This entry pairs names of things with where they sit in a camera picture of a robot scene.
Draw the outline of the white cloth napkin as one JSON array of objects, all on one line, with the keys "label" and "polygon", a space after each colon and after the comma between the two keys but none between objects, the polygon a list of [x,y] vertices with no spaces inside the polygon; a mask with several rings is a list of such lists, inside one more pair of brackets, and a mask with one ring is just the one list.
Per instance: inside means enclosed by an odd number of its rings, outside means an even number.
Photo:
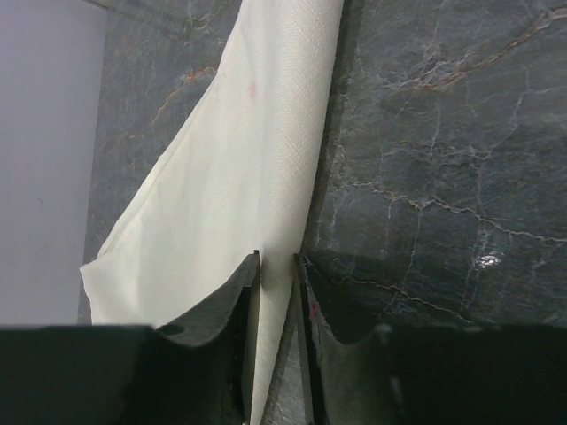
[{"label": "white cloth napkin", "polygon": [[245,1],[206,93],[81,268],[96,324],[163,325],[260,253],[252,423],[313,194],[343,5]]}]

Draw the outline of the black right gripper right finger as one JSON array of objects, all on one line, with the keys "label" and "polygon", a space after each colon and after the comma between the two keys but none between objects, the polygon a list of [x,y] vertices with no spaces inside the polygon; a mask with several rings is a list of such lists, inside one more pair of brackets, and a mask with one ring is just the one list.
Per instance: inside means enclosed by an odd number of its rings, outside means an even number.
[{"label": "black right gripper right finger", "polygon": [[374,320],[346,290],[296,254],[293,301],[309,424],[377,424]]}]

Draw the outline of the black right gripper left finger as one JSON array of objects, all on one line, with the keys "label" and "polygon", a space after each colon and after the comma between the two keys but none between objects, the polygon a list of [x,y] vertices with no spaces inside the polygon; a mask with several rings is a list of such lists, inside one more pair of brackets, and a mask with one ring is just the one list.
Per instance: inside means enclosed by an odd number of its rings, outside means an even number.
[{"label": "black right gripper left finger", "polygon": [[248,424],[260,310],[254,251],[217,290],[158,332],[177,346],[166,408],[175,424]]}]

